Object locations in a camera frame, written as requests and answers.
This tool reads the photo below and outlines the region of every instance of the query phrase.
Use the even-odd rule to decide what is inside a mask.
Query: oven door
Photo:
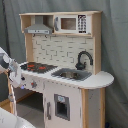
[[[45,128],[83,128],[78,88],[45,81],[43,98]]]
[[[78,33],[78,15],[55,15],[55,33]]]

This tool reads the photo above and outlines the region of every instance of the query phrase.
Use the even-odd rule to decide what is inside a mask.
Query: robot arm
[[[21,68],[18,63],[11,59],[0,47],[0,74],[7,72],[10,84],[19,87],[21,82]],[[0,108],[0,128],[35,128],[25,119],[15,116]]]
[[[7,70],[10,84],[14,88],[19,87],[21,82],[21,68],[14,59],[11,59],[8,54],[0,48],[0,73],[6,72]]]

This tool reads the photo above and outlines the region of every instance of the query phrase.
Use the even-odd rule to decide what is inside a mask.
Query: oven window
[[[61,18],[61,29],[76,30],[76,18]]]

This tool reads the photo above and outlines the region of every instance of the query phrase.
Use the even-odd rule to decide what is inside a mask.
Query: black faucet
[[[90,65],[93,65],[92,56],[91,56],[88,52],[82,51],[82,52],[80,52],[79,55],[78,55],[78,63],[76,64],[77,70],[83,70],[83,69],[85,69],[85,64],[82,64],[82,63],[80,62],[80,58],[81,58],[81,55],[82,55],[82,54],[86,54],[86,55],[89,57],[89,59],[90,59]]]

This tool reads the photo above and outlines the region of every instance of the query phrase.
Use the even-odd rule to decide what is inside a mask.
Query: oven handle
[[[58,27],[57,27],[57,22],[58,22],[58,17],[56,17],[56,18],[54,19],[54,27],[55,27],[55,30],[56,30],[56,31],[59,30]]]
[[[51,115],[50,115],[50,102],[47,103],[47,117],[48,117],[48,120],[51,120]]]

